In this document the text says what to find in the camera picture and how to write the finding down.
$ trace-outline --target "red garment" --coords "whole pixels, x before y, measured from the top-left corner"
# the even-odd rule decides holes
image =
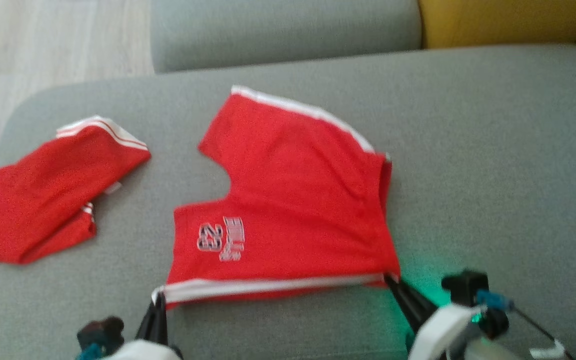
[[[240,86],[199,150],[231,180],[174,211],[169,304],[259,299],[400,275],[386,224],[391,162],[332,114]]]
[[[28,264],[93,237],[90,201],[150,158],[146,144],[95,116],[0,168],[0,262]]]

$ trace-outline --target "gray fabric surface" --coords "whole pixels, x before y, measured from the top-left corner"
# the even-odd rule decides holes
[[[154,0],[157,73],[421,47],[416,0]]]
[[[229,180],[196,146],[232,84],[323,107],[391,154],[388,223],[403,274],[445,303],[441,276],[487,271],[576,354],[576,46],[370,55],[174,73],[55,88],[21,105],[0,166],[58,126],[100,114],[153,158],[95,201],[98,235],[29,266],[0,264],[0,359],[71,359],[76,331],[114,314],[132,337],[166,279],[178,205]],[[548,346],[517,317],[504,341]],[[195,359],[404,359],[407,325],[387,291],[199,303],[170,314]]]

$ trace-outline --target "green light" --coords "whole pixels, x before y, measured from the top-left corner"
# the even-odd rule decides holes
[[[480,321],[482,321],[482,314],[476,314],[475,316],[472,317],[472,319],[470,319],[471,322],[473,323],[478,323]]]

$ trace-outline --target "wooden floor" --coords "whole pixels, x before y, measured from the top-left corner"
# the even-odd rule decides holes
[[[153,73],[149,0],[0,0],[0,134],[57,85]]]

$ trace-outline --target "mustard yellow fabric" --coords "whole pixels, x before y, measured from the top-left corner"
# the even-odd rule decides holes
[[[425,48],[572,43],[576,0],[419,0]]]

